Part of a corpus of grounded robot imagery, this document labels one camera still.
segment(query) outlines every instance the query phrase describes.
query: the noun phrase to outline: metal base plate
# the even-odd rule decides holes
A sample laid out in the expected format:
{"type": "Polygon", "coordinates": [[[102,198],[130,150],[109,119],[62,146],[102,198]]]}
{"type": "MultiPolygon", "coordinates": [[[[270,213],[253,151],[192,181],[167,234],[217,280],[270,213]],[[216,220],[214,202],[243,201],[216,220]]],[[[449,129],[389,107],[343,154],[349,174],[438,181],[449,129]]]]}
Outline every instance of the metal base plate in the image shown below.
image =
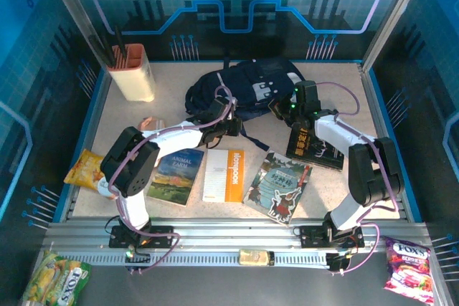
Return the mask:
{"type": "MultiPolygon", "coordinates": [[[[151,226],[149,229],[150,233],[172,233],[174,228],[172,226],[151,226]]],[[[110,241],[108,246],[111,249],[127,249],[130,244],[136,245],[133,242],[133,238],[130,232],[126,231],[125,227],[114,226],[110,233],[110,241]]],[[[151,241],[146,242],[139,248],[142,249],[168,249],[172,245],[172,236],[161,236],[158,238],[152,238],[151,241]]]]}
{"type": "Polygon", "coordinates": [[[324,239],[326,236],[324,236],[322,226],[299,226],[298,230],[302,249],[365,247],[364,235],[360,227],[356,229],[353,236],[337,242],[328,242],[324,239]]]}

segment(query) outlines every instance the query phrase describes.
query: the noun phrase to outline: snack bag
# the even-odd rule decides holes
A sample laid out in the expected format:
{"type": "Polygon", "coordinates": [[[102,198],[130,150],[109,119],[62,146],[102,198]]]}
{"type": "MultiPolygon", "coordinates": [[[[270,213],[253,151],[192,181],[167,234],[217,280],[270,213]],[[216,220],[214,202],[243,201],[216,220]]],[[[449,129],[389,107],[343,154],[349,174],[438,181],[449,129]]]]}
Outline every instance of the snack bag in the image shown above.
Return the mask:
{"type": "Polygon", "coordinates": [[[103,157],[98,156],[88,150],[83,150],[77,163],[70,169],[65,176],[64,183],[75,184],[76,186],[84,186],[92,190],[98,190],[98,182],[104,177],[100,170],[100,164],[103,157]]]}
{"type": "Polygon", "coordinates": [[[22,299],[38,302],[38,305],[74,306],[90,273],[91,266],[87,263],[70,261],[55,253],[45,252],[22,299]]]}
{"type": "Polygon", "coordinates": [[[389,280],[384,288],[433,305],[433,280],[430,276],[427,247],[386,237],[389,280]]]}

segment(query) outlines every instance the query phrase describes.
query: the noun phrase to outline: comic book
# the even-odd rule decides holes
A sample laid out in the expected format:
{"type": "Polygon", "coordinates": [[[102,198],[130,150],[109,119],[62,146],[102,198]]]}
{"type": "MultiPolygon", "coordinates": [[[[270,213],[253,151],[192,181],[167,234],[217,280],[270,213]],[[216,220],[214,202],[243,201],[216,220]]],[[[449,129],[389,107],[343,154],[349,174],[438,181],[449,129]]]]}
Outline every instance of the comic book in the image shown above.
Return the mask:
{"type": "Polygon", "coordinates": [[[204,152],[185,149],[164,156],[147,196],[186,206],[204,152]]]}
{"type": "Polygon", "coordinates": [[[285,155],[327,168],[343,170],[344,154],[324,140],[310,135],[308,130],[302,128],[299,123],[292,126],[285,155]]]}
{"type": "Polygon", "coordinates": [[[307,163],[270,151],[243,203],[280,224],[289,225],[312,169],[307,163]]]}

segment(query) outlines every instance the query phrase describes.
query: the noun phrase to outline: book cover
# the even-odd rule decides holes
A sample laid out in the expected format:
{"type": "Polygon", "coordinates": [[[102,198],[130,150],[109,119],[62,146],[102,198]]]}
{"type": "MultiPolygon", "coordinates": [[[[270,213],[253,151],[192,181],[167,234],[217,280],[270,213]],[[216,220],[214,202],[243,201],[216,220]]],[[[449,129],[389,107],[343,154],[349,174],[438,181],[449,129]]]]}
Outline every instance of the book cover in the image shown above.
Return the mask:
{"type": "Polygon", "coordinates": [[[306,163],[270,151],[245,195],[244,204],[288,225],[311,171],[306,163]]]}
{"type": "Polygon", "coordinates": [[[204,175],[205,202],[242,202],[244,151],[208,150],[204,175]]]}
{"type": "Polygon", "coordinates": [[[203,155],[201,150],[186,149],[164,156],[147,196],[186,206],[203,155]]]}
{"type": "Polygon", "coordinates": [[[344,154],[326,141],[309,135],[308,130],[298,123],[292,126],[285,155],[327,168],[343,170],[344,154]]]}

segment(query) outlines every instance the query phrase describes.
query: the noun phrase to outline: cream pen holder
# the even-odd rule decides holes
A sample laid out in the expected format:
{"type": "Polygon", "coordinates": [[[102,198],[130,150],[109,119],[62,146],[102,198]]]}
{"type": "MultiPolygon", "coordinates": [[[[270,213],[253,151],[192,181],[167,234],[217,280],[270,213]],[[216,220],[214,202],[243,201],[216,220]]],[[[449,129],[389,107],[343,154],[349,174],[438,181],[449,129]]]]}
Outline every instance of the cream pen holder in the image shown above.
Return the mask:
{"type": "Polygon", "coordinates": [[[107,67],[107,70],[127,100],[151,102],[155,98],[156,85],[145,48],[139,43],[125,47],[126,59],[119,46],[112,47],[116,66],[107,67]]]}

